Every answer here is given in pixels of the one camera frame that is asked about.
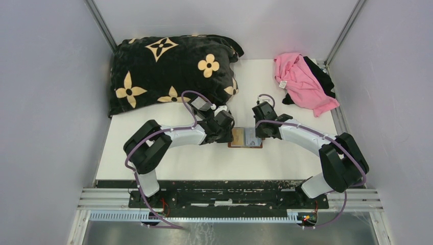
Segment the yellow card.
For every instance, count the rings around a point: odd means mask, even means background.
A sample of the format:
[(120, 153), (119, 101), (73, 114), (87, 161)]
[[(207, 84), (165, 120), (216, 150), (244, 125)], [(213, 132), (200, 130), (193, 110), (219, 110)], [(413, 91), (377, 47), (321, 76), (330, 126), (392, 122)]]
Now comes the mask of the yellow card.
[(233, 141), (230, 143), (231, 147), (243, 147), (245, 145), (245, 129), (233, 128)]

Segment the brown leather card holder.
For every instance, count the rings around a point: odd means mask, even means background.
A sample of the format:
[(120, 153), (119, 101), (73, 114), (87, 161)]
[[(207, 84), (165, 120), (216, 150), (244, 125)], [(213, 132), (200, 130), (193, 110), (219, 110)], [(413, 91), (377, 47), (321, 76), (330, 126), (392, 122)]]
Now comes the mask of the brown leather card holder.
[(263, 140), (256, 136), (255, 128), (233, 128), (232, 135), (233, 140), (228, 143), (229, 148), (263, 148)]

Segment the silver VIP card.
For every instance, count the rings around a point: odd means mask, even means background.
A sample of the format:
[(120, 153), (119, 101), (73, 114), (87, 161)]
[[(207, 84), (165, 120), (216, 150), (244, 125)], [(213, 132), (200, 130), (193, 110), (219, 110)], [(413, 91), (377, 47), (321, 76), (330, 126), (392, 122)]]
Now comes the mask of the silver VIP card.
[(262, 139), (256, 136), (255, 128), (245, 128), (245, 146), (248, 148), (255, 148), (262, 146)]

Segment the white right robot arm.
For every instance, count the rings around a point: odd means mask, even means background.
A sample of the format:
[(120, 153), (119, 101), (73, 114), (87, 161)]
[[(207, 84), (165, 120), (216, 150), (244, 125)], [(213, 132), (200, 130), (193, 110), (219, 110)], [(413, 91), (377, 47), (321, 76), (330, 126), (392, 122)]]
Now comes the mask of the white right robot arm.
[(321, 172), (295, 188), (295, 202), (299, 207), (310, 207), (322, 194), (343, 193), (352, 186), (364, 185), (369, 166), (351, 134), (319, 132), (290, 115), (277, 115), (268, 102), (256, 105), (252, 111), (257, 137), (292, 142), (320, 159)]

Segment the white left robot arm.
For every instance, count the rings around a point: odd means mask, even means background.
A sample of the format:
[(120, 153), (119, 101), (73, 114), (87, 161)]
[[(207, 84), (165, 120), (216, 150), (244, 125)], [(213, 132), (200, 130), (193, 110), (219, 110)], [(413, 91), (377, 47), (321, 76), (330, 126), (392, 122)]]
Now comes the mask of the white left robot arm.
[(123, 146), (125, 166), (134, 171), (141, 201), (150, 208), (160, 203), (156, 167), (169, 149), (229, 142), (233, 126), (234, 118), (225, 110), (187, 126), (163, 126), (153, 119), (142, 125)]

